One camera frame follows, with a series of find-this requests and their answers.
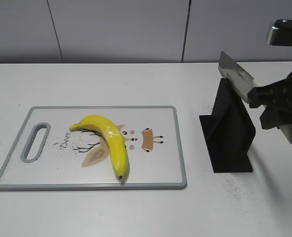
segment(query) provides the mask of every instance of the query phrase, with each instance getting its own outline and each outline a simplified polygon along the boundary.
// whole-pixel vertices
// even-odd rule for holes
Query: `banana stem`
[[[69,127],[69,130],[70,130],[70,131],[77,131],[77,130],[79,130],[79,129],[80,129],[80,125],[79,125],[79,123],[76,123],[76,124],[71,125],[71,126]]]

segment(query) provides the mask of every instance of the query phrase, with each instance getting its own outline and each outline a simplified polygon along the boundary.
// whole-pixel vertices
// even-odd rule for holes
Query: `banana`
[[[69,129],[70,131],[88,129],[101,133],[109,146],[112,166],[116,176],[121,179],[125,175],[128,157],[124,140],[122,134],[111,120],[101,115],[88,115],[80,123],[71,125]]]

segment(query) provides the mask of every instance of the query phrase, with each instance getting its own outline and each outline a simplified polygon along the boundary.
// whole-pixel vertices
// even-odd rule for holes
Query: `knife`
[[[248,92],[254,87],[261,86],[257,80],[223,51],[219,57],[219,72],[223,78],[229,79],[234,91],[247,104]],[[279,129],[283,132],[289,143],[292,144],[292,124],[281,125]]]

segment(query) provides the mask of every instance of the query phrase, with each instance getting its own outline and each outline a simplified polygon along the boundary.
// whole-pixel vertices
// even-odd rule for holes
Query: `white table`
[[[292,62],[242,63],[263,84]],[[253,173],[214,174],[199,115],[212,110],[217,63],[0,65],[0,167],[32,106],[174,105],[184,190],[0,192],[0,237],[292,236],[292,145],[257,129]]]

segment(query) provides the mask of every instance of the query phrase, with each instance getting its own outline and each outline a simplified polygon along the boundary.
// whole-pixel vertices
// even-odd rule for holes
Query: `black knife holder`
[[[214,173],[252,172],[247,151],[256,129],[227,79],[220,80],[212,114],[199,117]]]

